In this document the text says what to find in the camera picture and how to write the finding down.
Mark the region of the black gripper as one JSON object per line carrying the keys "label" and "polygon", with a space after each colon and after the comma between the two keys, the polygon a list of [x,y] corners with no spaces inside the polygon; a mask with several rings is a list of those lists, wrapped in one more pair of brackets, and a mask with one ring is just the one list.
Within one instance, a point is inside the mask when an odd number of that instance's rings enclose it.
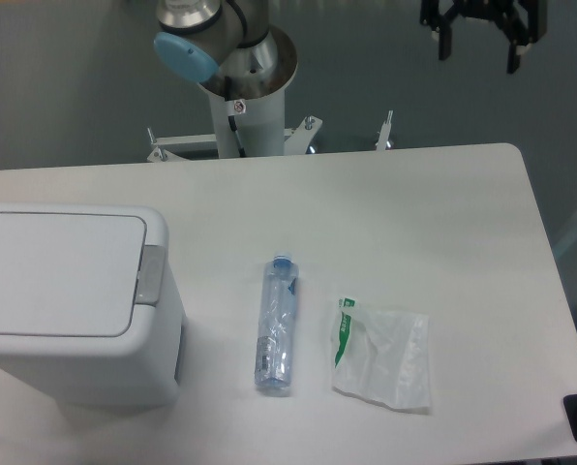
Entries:
{"label": "black gripper", "polygon": [[510,42],[506,72],[515,74],[528,45],[538,42],[547,32],[548,2],[532,0],[451,1],[446,10],[440,1],[421,1],[419,22],[438,34],[439,61],[452,53],[452,22],[457,17],[488,21],[496,25]]}

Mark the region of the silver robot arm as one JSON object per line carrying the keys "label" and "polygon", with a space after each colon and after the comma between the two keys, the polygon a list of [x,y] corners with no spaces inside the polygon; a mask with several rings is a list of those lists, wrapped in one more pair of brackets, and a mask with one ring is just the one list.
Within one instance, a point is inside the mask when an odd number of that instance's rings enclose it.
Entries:
{"label": "silver robot arm", "polygon": [[[508,40],[506,72],[516,73],[521,50],[547,32],[546,1],[439,1],[420,3],[419,23],[438,36],[438,58],[452,52],[452,23],[457,17],[493,23]],[[237,49],[255,47],[269,35],[267,1],[160,1],[156,18],[161,31],[154,49],[178,76],[203,83],[218,74]]]}

